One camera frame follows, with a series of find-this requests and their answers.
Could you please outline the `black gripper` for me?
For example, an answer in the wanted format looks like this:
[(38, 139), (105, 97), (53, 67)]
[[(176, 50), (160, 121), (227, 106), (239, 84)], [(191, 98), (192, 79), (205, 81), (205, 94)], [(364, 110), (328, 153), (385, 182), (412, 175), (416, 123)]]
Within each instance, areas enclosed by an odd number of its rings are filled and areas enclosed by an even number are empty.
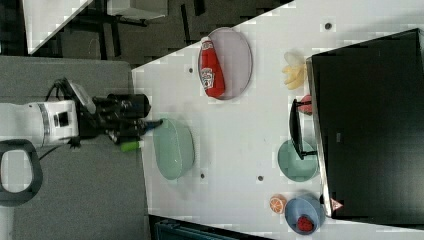
[(105, 134), (114, 144), (122, 143), (122, 152), (134, 151), (141, 145), (136, 140), (163, 123), (162, 119), (144, 120), (151, 110), (145, 94), (109, 94), (106, 98), (94, 97), (92, 101), (93, 113), (82, 103), (77, 104), (79, 137), (82, 140)]

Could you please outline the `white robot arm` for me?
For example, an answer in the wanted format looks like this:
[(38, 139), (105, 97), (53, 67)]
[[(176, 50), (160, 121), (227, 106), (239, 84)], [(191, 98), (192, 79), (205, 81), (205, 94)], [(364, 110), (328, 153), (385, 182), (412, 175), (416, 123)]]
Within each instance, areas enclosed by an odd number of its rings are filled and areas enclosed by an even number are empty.
[(1, 105), (1, 139), (25, 140), (36, 148), (68, 144), (79, 147), (83, 140), (106, 135), (116, 145), (139, 141), (163, 124), (149, 120), (146, 95), (110, 94), (84, 102), (73, 99), (28, 104)]

